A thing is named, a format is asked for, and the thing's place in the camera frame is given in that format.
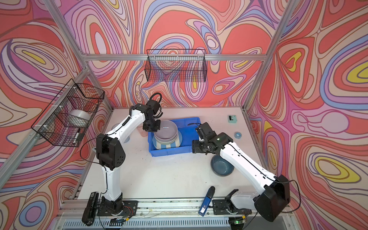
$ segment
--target dark blue bowl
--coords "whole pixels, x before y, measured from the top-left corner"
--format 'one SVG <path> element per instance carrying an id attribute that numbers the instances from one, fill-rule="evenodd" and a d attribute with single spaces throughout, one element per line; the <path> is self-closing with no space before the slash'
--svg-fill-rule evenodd
<path id="1" fill-rule="evenodd" d="M 234 166 L 220 155 L 214 155 L 211 159 L 211 168 L 214 173 L 225 177 L 234 171 Z"/>

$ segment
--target blue tray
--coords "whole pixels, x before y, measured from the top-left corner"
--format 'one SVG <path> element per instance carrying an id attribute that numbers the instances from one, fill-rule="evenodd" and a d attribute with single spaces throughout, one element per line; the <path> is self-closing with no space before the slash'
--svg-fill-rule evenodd
<path id="1" fill-rule="evenodd" d="M 153 146 L 152 138 L 153 132 L 148 133 L 148 151 L 151 153 L 152 156 L 167 156 L 167 155 L 174 155 L 180 153 L 191 153 L 192 152 L 192 140 L 199 140 L 198 134 L 195 130 L 197 125 L 190 125 L 190 123 L 201 123 L 199 117 L 190 117 L 190 118 L 183 118 L 183 119 L 175 119 L 170 120 L 174 122 L 178 130 L 181 132 L 183 136 L 183 141 L 181 142 L 180 147 L 170 148 L 170 149 L 156 149 Z"/>

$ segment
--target black mounting plate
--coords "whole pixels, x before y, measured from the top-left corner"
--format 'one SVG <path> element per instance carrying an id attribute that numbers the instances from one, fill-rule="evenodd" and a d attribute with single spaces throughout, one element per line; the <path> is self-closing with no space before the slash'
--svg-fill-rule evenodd
<path id="1" fill-rule="evenodd" d="M 212 200 L 212 206 L 213 208 L 213 213 L 215 215 L 229 215 L 229 213 L 226 211 L 226 206 L 225 206 L 225 200 Z M 250 209 L 238 209 L 237 214 L 245 214 L 245 216 L 248 216 L 249 214 L 252 214 L 252 210 Z"/>
<path id="2" fill-rule="evenodd" d="M 124 206 L 127 206 L 127 207 L 130 207 L 132 210 L 133 210 L 133 216 L 135 216 L 136 212 L 137 212 L 137 205 L 138 205 L 138 201 L 123 201 L 124 203 Z M 131 216 L 130 215 L 130 209 L 127 208 L 127 207 L 124 207 L 123 208 L 123 211 L 121 214 L 119 214 L 118 216 L 120 217 L 128 217 L 128 216 Z M 99 208 L 98 208 L 98 213 L 97 213 L 98 216 L 113 216 L 110 211 L 103 205 L 100 205 Z"/>

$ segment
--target blue handheld device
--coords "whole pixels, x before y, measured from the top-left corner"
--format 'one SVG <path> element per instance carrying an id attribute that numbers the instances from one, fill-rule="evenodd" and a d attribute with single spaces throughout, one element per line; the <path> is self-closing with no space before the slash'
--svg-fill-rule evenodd
<path id="1" fill-rule="evenodd" d="M 215 187 L 214 186 L 211 186 L 209 188 L 208 192 L 207 192 L 207 195 L 206 195 L 206 197 L 205 197 L 205 199 L 204 199 L 204 201 L 203 201 L 200 209 L 199 209 L 199 212 L 198 213 L 201 216 L 204 216 L 205 215 L 205 213 L 207 211 L 207 208 L 208 208 L 209 204 L 211 203 L 211 200 L 212 200 L 212 197 L 213 197 L 214 194 L 215 194 Z"/>

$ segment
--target colorful psychedelic wall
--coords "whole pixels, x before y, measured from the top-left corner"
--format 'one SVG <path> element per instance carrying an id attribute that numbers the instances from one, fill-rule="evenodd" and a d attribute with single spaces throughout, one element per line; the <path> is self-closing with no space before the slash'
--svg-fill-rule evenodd
<path id="1" fill-rule="evenodd" d="M 196 49 L 207 54 L 264 54 L 285 1 L 60 1 L 82 52 L 145 54 Z M 147 82 L 144 61 L 92 61 L 114 107 L 163 93 L 163 106 L 242 106 L 259 61 L 209 61 L 206 82 Z"/>
<path id="2" fill-rule="evenodd" d="M 1 167 L 81 68 L 41 0 L 0 1 L 0 21 Z M 103 104 L 82 143 L 100 133 L 106 119 Z M 92 145 L 83 149 L 83 157 Z M 78 151 L 37 142 L 0 190 L 0 230 L 48 227 L 83 171 Z"/>
<path id="3" fill-rule="evenodd" d="M 247 107 L 301 229 L 368 229 L 367 53 L 368 1 L 302 0 Z"/>

